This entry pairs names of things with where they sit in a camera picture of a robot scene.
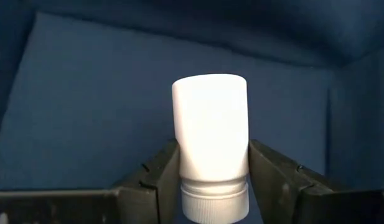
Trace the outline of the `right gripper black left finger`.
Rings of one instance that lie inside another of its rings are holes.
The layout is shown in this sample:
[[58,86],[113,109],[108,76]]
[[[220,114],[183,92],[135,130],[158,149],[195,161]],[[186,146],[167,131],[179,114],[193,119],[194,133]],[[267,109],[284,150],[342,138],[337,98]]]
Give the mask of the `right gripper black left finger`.
[[1,190],[0,224],[171,224],[178,182],[172,139],[108,189]]

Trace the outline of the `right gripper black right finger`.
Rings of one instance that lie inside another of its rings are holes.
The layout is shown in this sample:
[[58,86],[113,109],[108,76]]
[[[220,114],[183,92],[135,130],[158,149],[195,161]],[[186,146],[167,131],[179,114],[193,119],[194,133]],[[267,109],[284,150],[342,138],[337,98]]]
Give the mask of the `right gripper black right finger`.
[[264,224],[384,224],[384,189],[334,184],[257,140],[248,159]]

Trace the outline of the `white plastic pill bottle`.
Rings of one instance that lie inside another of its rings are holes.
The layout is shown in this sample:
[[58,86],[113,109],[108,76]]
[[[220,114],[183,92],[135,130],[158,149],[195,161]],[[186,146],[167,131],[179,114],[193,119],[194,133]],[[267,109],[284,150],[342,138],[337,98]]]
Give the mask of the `white plastic pill bottle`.
[[197,75],[172,84],[180,146],[182,209],[201,224],[232,224],[249,212],[246,80]]

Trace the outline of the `blue white striped fabric basket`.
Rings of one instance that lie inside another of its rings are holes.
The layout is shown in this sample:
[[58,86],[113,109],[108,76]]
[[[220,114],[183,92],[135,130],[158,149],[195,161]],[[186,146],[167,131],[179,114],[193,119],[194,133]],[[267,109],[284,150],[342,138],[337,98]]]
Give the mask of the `blue white striped fabric basket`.
[[114,186],[207,74],[246,80],[248,148],[384,189],[384,0],[0,0],[0,191]]

